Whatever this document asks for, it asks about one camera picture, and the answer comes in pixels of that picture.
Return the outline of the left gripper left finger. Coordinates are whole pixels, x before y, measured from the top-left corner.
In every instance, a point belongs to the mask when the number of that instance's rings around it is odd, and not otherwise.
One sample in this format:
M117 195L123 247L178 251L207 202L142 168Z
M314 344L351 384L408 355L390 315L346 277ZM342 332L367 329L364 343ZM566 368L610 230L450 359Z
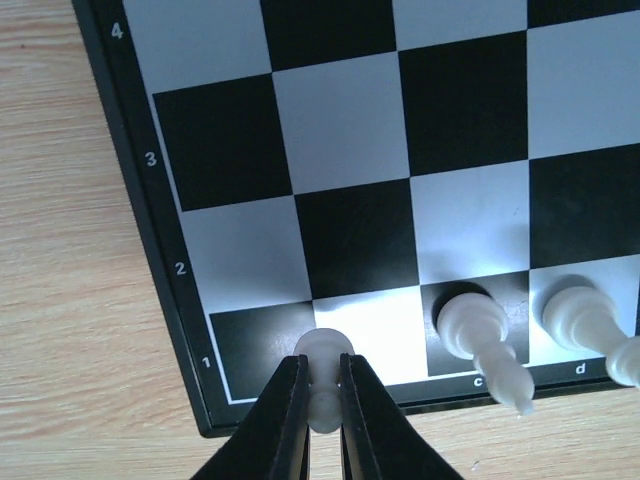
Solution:
M236 432L193 477L307 479L309 390L308 358L285 357Z

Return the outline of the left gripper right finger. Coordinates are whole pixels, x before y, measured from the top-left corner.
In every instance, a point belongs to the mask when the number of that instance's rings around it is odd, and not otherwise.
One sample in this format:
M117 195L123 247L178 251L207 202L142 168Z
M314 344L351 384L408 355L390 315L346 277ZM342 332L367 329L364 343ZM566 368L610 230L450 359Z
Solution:
M363 356L340 356L340 380L344 479L462 479L408 422Z

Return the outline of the white bishop piece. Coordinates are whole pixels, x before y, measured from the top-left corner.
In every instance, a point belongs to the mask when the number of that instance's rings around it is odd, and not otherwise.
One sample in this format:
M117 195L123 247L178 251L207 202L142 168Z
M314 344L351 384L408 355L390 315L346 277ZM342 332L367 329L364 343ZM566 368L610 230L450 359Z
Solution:
M449 353L473 362L496 402L520 415L534 411L534 380L506 342L509 320L498 302L480 293L457 295L441 308L436 330Z

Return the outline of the white queen piece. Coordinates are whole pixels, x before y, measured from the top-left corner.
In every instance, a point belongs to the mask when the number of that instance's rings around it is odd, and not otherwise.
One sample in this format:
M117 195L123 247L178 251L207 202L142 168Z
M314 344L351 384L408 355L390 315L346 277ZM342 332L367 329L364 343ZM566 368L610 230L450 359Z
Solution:
M561 347L590 350L605 357L614 382L639 386L639 338L626 335L617 323L613 300L598 289L572 286L558 291L545 304L542 326Z

